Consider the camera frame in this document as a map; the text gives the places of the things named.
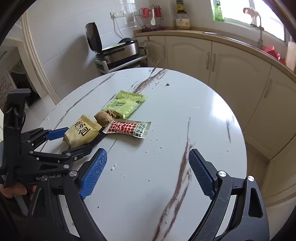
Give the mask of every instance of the dish drying rack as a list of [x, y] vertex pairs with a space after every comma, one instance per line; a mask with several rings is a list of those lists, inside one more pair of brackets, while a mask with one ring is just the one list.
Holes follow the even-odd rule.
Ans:
[[[151, 24], [152, 9], [154, 9], [155, 25]], [[143, 32], [163, 30], [163, 10], [160, 6], [151, 5], [149, 8], [141, 8], [139, 12], [134, 12], [135, 18], [141, 26]]]

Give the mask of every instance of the red and white packet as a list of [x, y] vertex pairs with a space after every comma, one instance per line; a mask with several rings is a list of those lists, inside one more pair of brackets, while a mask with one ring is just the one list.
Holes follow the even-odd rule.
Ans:
[[116, 120], [113, 120], [110, 124], [108, 124], [103, 130], [103, 132], [105, 134], [123, 133], [123, 134], [128, 134], [134, 137], [138, 137], [138, 138], [145, 138], [149, 131], [150, 126], [151, 126], [151, 121], [143, 122], [143, 121], [116, 119]]

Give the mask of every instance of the green bottle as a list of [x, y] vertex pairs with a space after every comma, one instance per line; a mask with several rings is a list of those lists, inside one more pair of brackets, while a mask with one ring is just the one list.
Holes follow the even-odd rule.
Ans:
[[224, 22], [224, 18], [223, 18], [223, 14], [222, 14], [222, 10], [220, 7], [220, 1], [217, 0], [216, 1], [216, 6], [214, 7], [214, 20], [215, 21], [220, 21], [220, 22]]

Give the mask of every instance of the power outlet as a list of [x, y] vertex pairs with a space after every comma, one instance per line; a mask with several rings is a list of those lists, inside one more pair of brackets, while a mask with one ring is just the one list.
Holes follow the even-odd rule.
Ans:
[[116, 12], [111, 12], [111, 18], [116, 18]]
[[119, 12], [119, 16], [120, 16], [120, 17], [124, 17], [124, 16], [126, 16], [126, 11], [120, 11], [120, 12]]
[[126, 16], [126, 11], [120, 11], [120, 12], [110, 12], [111, 18], [119, 18]]

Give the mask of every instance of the blue gripper pad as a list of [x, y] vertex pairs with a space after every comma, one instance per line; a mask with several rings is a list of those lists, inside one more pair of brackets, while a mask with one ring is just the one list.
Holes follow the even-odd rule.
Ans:
[[105, 149], [102, 149], [82, 179], [81, 190], [79, 192], [81, 199], [85, 199], [86, 196], [91, 195], [106, 163], [107, 152]]
[[68, 127], [65, 127], [65, 128], [50, 131], [45, 135], [45, 139], [52, 141], [55, 139], [62, 138], [68, 129], [69, 129]]
[[212, 200], [215, 196], [213, 190], [214, 180], [211, 178], [203, 163], [200, 161], [199, 157], [193, 152], [193, 150], [189, 152], [188, 159], [191, 169], [194, 175], [196, 176], [196, 179], [198, 180], [198, 183], [202, 188], [204, 195], [210, 197], [210, 199]]

